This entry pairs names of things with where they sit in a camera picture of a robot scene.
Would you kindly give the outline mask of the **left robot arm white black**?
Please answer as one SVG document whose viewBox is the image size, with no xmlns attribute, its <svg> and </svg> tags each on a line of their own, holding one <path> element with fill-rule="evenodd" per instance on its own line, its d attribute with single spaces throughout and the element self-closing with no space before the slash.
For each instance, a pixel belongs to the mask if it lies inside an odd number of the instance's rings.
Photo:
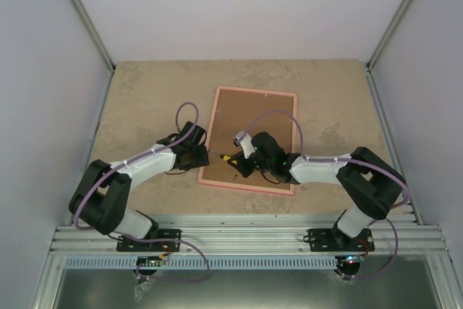
<svg viewBox="0 0 463 309">
<path fill-rule="evenodd" d="M 92 228 L 102 235 L 129 235 L 141 250 L 152 250 L 158 244 L 157 223 L 128 208 L 130 191 L 159 174 L 183 174 L 209 165 L 206 138 L 204 128 L 186 122 L 178 133 L 132 158 L 91 162 L 69 202 L 74 226 Z"/>
</svg>

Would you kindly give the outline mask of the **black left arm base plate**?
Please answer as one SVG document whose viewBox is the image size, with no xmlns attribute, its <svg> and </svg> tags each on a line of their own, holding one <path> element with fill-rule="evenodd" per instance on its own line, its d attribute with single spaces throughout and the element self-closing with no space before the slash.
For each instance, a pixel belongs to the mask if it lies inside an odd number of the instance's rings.
<svg viewBox="0 0 463 309">
<path fill-rule="evenodd" d="M 142 242 L 121 237 L 117 242 L 116 251 L 120 253 L 173 253 L 179 250 L 179 243 L 176 240 L 179 240 L 181 236 L 181 229 L 157 229 L 149 232 Z"/>
</svg>

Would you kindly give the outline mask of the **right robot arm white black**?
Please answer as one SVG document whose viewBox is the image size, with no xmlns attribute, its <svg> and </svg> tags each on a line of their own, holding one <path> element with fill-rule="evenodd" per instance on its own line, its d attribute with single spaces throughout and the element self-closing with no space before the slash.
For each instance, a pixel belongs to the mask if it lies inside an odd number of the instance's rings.
<svg viewBox="0 0 463 309">
<path fill-rule="evenodd" d="M 276 184 L 303 185 L 319 182 L 340 185 L 353 202 L 340 215 L 327 236 L 308 232 L 308 237 L 326 241 L 334 250 L 349 250 L 366 240 L 362 233 L 384 220 L 390 210 L 402 204 L 407 191 L 402 175 L 366 147 L 340 156 L 309 156 L 288 153 L 267 132 L 250 136 L 238 133 L 234 144 L 240 152 L 226 159 L 244 178 L 255 172 L 270 174 Z"/>
</svg>

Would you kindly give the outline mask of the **yellow black pen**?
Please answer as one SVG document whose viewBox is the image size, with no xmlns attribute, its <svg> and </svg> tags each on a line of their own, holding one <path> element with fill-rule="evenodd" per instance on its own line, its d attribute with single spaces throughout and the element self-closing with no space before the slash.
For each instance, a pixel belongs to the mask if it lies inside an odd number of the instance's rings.
<svg viewBox="0 0 463 309">
<path fill-rule="evenodd" d="M 213 154 L 215 156 L 218 156 L 221 160 L 227 162 L 227 163 L 231 163 L 231 164 L 237 164 L 237 160 L 236 159 L 233 159 L 231 156 L 228 156 L 226 154 L 222 154 L 222 153 L 217 153 L 215 151 L 212 151 L 212 150 L 209 150 L 208 151 L 210 154 Z"/>
</svg>

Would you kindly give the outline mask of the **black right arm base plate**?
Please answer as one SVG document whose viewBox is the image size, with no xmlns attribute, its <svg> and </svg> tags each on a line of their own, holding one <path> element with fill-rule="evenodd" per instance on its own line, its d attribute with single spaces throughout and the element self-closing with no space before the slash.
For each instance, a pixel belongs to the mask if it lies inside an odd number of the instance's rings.
<svg viewBox="0 0 463 309">
<path fill-rule="evenodd" d="M 373 234 L 363 229 L 356 237 L 348 237 L 333 229 L 309 229 L 302 238 L 312 252 L 370 252 L 375 250 Z"/>
</svg>

